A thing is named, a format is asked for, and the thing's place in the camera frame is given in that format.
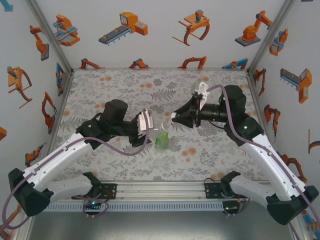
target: green object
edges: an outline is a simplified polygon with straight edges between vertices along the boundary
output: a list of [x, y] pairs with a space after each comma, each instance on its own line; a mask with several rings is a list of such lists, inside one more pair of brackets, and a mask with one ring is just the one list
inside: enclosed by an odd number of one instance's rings
[[160, 136], [155, 139], [155, 148], [156, 149], [167, 149], [169, 143], [169, 137], [167, 132], [162, 132]]

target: gray floor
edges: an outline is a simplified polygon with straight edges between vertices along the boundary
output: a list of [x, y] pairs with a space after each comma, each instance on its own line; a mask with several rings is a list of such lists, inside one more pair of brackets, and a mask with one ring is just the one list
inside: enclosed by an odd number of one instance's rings
[[96, 219], [82, 213], [43, 212], [29, 240], [292, 240], [262, 206], [226, 218], [221, 212], [110, 212]]

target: metal corner post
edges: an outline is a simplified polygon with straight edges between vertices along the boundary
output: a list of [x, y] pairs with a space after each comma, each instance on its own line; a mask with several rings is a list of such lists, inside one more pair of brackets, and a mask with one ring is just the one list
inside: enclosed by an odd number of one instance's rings
[[68, 72], [68, 75], [71, 75], [73, 72], [73, 69], [62, 51], [60, 45], [58, 44], [54, 32], [51, 30], [50, 25], [48, 24], [47, 19], [45, 18], [43, 12], [41, 11], [38, 3], [36, 0], [25, 0], [29, 9], [31, 10], [33, 16], [37, 20], [37, 22], [40, 25], [40, 28], [42, 32], [47, 37], [51, 47], [54, 49], [55, 53], [57, 54], [58, 58], [61, 61], [61, 64], [63, 65], [64, 69]]
[[249, 76], [253, 76], [255, 73], [255, 70], [258, 67], [258, 64], [264, 57], [265, 53], [268, 51], [268, 48], [270, 47], [271, 43], [273, 42], [275, 36], [278, 34], [278, 31], [285, 21], [286, 17], [290, 13], [292, 7], [298, 0], [285, 0], [283, 3], [279, 13], [275, 17], [275, 20], [273, 21], [266, 37], [264, 38], [261, 47], [259, 48], [258, 52], [256, 53], [255, 57], [252, 60], [252, 63], [249, 67]]

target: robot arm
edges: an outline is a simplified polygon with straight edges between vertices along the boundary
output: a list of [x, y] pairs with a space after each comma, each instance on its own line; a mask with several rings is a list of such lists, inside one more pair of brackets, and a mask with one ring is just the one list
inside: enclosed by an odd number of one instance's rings
[[[172, 121], [189, 128], [193, 128], [194, 125], [201, 126], [201, 121], [226, 123], [224, 131], [228, 137], [259, 164], [270, 185], [256, 183], [233, 171], [221, 179], [223, 193], [226, 196], [240, 194], [251, 198], [266, 207], [278, 223], [288, 224], [308, 206], [297, 188], [304, 191], [304, 195], [310, 202], [319, 195], [319, 192], [314, 186], [306, 186], [291, 172], [271, 146], [261, 126], [254, 118], [245, 113], [246, 96], [240, 87], [228, 85], [225, 87], [225, 91], [234, 129], [237, 135], [246, 141], [236, 137], [232, 131], [233, 127], [228, 121], [225, 96], [223, 94], [220, 96], [219, 104], [209, 104], [206, 103], [208, 91], [208, 85], [201, 82], [199, 90], [193, 93], [189, 102], [172, 114]], [[296, 182], [295, 186], [284, 170]]]
[[127, 136], [133, 147], [151, 143], [146, 135], [142, 135], [147, 130], [147, 124], [148, 128], [153, 127], [148, 111], [137, 114], [131, 121], [124, 121], [127, 108], [128, 105], [121, 100], [107, 102], [103, 113], [82, 123], [76, 133], [44, 159], [24, 171], [15, 168], [9, 173], [11, 191], [23, 181], [13, 196], [28, 217], [39, 214], [55, 201], [76, 195], [94, 198], [101, 192], [101, 182], [91, 172], [73, 179], [54, 181], [80, 156], [95, 150], [102, 143], [107, 145], [105, 142], [114, 136]]

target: floral tablecloth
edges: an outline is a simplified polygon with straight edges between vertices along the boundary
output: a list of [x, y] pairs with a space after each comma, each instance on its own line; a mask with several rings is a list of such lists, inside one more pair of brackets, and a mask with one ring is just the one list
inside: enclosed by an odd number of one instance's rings
[[[125, 120], [142, 108], [150, 109], [156, 122], [169, 123], [169, 147], [163, 152], [152, 143], [136, 156], [123, 156], [101, 145], [70, 165], [58, 180], [93, 172], [102, 181], [200, 181], [219, 180], [238, 171], [252, 180], [265, 180], [261, 170], [223, 130], [202, 122], [190, 129], [170, 120], [171, 112], [191, 98], [195, 82], [238, 85], [246, 95], [246, 112], [257, 119], [244, 71], [226, 70], [78, 70], [75, 72], [63, 110], [54, 148], [65, 142], [82, 122], [104, 110], [106, 102], [120, 99], [128, 104]], [[217, 103], [220, 90], [213, 91], [207, 103]], [[127, 137], [109, 141], [125, 152], [135, 152]]]

